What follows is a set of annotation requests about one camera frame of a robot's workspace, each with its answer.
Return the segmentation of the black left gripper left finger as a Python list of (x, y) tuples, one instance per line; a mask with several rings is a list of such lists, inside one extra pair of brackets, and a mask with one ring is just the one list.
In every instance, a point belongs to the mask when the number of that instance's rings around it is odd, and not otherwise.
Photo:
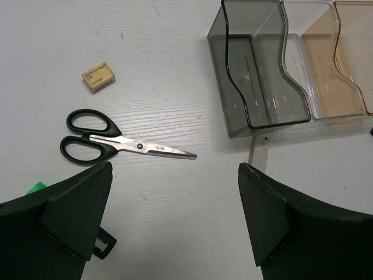
[(112, 184), (104, 162), (1, 203), (1, 279), (80, 279)]

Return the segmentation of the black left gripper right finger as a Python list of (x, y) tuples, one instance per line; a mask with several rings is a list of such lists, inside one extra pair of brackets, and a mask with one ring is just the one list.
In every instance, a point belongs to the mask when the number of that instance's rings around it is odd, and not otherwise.
[(372, 278), (372, 215), (310, 197), (247, 163), (238, 185), (264, 279)]

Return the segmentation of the grey white long eraser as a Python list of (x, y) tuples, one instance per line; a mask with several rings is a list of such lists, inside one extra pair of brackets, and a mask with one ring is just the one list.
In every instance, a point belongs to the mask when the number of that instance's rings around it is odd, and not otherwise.
[(248, 163), (260, 172), (266, 171), (268, 160), (269, 138), (255, 135), (252, 137)]

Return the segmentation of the black handled scissors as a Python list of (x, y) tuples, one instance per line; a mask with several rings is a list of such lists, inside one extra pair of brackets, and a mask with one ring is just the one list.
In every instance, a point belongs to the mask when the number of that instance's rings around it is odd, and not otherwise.
[[(106, 123), (104, 129), (93, 129), (77, 127), (73, 122), (83, 116), (97, 117)], [(79, 132), (82, 136), (66, 136), (59, 145), (62, 155), (79, 165), (94, 165), (100, 162), (111, 159), (120, 151), (140, 153), (144, 155), (183, 158), (194, 160), (198, 156), (194, 153), (184, 150), (175, 149), (169, 146), (164, 146), (156, 143), (149, 143), (130, 139), (122, 136), (121, 130), (116, 124), (104, 113), (93, 109), (78, 109), (71, 112), (66, 119), (66, 126), (73, 132)], [(81, 144), (100, 151), (100, 156), (92, 160), (80, 160), (71, 156), (67, 151), (67, 146), (70, 144)]]

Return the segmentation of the beige rectangular eraser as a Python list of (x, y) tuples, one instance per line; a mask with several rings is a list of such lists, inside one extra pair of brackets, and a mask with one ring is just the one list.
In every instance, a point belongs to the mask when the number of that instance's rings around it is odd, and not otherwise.
[(115, 82), (116, 77), (106, 62), (84, 72), (82, 79), (92, 93), (97, 93), (101, 89)]

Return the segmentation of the smoky grey plastic container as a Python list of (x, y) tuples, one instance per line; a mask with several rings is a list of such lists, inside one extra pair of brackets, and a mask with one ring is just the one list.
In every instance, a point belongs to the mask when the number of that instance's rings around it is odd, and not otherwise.
[(230, 138), (308, 123), (307, 94), (285, 70), (280, 1), (222, 1), (207, 35)]

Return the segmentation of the clear plastic container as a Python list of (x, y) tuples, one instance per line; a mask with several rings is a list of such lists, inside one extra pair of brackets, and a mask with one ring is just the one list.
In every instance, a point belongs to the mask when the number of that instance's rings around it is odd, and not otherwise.
[(302, 87), (314, 121), (329, 125), (360, 122), (363, 96), (350, 80), (338, 45), (341, 22), (331, 1), (280, 1), (285, 21), (286, 73)]

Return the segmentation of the orange transparent plastic container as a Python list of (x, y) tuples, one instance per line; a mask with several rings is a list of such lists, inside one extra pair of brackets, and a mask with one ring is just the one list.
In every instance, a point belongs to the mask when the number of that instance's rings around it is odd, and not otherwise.
[(329, 125), (372, 115), (372, 2), (336, 1), (302, 37)]

